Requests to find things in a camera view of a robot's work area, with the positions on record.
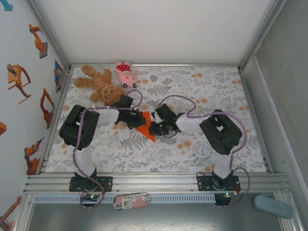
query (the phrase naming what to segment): gray floor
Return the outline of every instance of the gray floor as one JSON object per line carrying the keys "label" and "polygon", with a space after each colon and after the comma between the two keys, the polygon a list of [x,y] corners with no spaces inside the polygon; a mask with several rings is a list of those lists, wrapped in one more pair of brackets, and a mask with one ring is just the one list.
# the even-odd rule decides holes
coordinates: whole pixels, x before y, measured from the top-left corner
{"label": "gray floor", "polygon": [[251,194],[238,207],[218,210],[212,204],[149,205],[116,211],[101,205],[35,205],[30,231],[278,231],[278,218],[253,208]]}

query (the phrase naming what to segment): stuffed toy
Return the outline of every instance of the stuffed toy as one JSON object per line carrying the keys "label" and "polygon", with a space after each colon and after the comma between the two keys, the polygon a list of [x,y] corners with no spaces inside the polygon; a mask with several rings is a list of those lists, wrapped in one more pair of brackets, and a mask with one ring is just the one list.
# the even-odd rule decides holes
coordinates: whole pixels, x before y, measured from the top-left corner
{"label": "stuffed toy", "polygon": [[128,87],[136,88],[137,87],[137,84],[136,84],[137,71],[130,70],[129,62],[122,63],[121,61],[118,61],[115,64],[116,64],[115,71],[119,74],[118,78],[122,86],[124,88],[128,88]]}
{"label": "stuffed toy", "polygon": [[125,94],[124,89],[111,84],[112,73],[109,69],[104,69],[104,74],[101,74],[91,65],[84,65],[81,70],[93,79],[77,78],[74,85],[78,88],[92,88],[96,90],[90,96],[91,101],[95,103],[102,101],[105,106],[113,106],[119,102],[121,95]]}

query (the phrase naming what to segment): light blue object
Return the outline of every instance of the light blue object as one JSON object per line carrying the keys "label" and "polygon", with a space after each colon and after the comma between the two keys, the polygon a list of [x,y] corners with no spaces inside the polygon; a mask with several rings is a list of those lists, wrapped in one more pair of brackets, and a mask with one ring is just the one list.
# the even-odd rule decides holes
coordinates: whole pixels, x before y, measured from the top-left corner
{"label": "light blue object", "polygon": [[0,0],[2,5],[4,6],[5,11],[13,11],[13,5],[9,4],[7,0]]}
{"label": "light blue object", "polygon": [[263,212],[271,213],[279,217],[291,219],[293,217],[293,209],[286,203],[276,201],[269,197],[258,195],[254,199],[256,209]]}

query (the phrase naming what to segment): orange block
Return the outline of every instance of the orange block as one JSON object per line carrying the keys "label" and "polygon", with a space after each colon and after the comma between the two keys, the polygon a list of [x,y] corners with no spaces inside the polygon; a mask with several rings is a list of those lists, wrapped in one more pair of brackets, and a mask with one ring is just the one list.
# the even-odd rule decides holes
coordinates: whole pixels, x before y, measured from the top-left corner
{"label": "orange block", "polygon": [[140,132],[145,137],[149,138],[153,142],[155,142],[155,136],[149,134],[149,127],[151,125],[151,114],[150,112],[143,112],[143,117],[146,119],[146,125],[136,128],[138,132]]}
{"label": "orange block", "polygon": [[6,131],[6,125],[0,122],[0,135]]}

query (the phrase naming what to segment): table surface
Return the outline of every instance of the table surface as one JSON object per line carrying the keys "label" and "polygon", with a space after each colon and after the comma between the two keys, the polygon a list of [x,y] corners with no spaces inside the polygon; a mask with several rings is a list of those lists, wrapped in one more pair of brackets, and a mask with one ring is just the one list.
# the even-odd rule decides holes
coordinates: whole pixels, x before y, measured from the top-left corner
{"label": "table surface", "polygon": [[[112,83],[120,85],[115,66],[95,67],[103,73],[109,68]],[[162,99],[171,94],[188,97],[197,103],[194,115],[202,115],[221,109],[237,116],[245,125],[248,133],[246,146],[234,156],[233,167],[242,166],[251,172],[266,171],[258,144],[249,106],[236,67],[195,67],[195,66],[136,66],[137,89],[143,94],[140,106],[142,111],[154,111]],[[73,84],[78,77],[89,77],[74,68],[66,95],[56,136],[53,140],[47,165],[47,172],[74,172],[72,161],[73,147],[64,144],[59,137],[59,129],[75,104],[84,107],[103,106],[90,101],[91,89],[78,89]],[[140,100],[138,93],[130,95],[134,103]],[[193,105],[180,98],[170,98],[166,104],[177,114],[187,112]],[[217,153],[211,149],[206,161],[196,159],[194,146],[208,141],[203,133],[182,132],[167,139],[158,137],[153,142],[137,130],[112,123],[97,126],[90,145],[92,160],[98,172],[210,172],[215,166]]]}

